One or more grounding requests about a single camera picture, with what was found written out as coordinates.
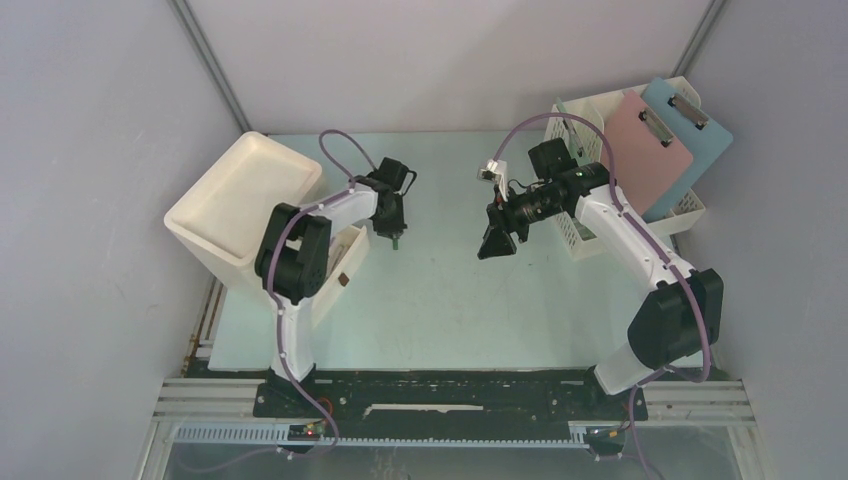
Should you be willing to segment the pink clipboard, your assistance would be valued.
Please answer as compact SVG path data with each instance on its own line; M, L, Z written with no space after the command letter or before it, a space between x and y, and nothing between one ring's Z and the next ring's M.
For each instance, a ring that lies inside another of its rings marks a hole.
M625 91L605 120L604 135L614 161L602 153L601 162L614 173L617 186L642 218L692 162L670 128L632 90Z

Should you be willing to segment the white drawer cabinet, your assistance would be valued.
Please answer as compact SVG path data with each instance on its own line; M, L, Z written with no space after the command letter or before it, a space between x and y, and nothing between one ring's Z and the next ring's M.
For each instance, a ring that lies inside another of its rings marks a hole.
M254 262L272 209L325 195L322 166L257 132L243 134L165 214L172 234L227 288L222 325L271 330Z

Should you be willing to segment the blue clipboard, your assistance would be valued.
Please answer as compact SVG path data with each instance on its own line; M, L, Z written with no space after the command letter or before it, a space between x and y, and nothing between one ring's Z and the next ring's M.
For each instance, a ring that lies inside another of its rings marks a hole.
M733 135L709 116L689 88L679 89L669 80L655 78L642 93L643 101L660 117L692 155L692 162L643 218L663 218L684 198L694 183L733 142Z

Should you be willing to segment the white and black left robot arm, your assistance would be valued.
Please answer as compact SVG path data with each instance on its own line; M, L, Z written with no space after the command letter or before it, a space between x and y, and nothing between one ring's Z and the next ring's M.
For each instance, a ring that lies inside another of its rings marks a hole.
M404 197L417 177L402 162L386 157L376 170L353 177L333 195L273 208L254 270L274 306L276 358L271 369L288 380L277 402L290 415L304 416L316 403L315 388L303 380L315 367L313 302L329 273L332 240L346 228L369 221L376 235L391 240L397 249L407 230Z

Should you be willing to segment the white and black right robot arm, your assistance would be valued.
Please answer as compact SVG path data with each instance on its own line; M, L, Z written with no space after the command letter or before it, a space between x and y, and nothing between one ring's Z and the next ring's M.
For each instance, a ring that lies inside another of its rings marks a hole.
M477 177L494 186L481 260L515 254L532 224L566 214L587 227L631 274L643 297L627 328L625 344L591 367L581 392L585 411L606 418L622 403L621 393L673 362L700 353L712 365L710 347L720 332L724 283L713 269L698 270L661 242L610 181L601 163L578 165L561 139L528 153L537 182L521 193L509 184L507 164L490 159Z

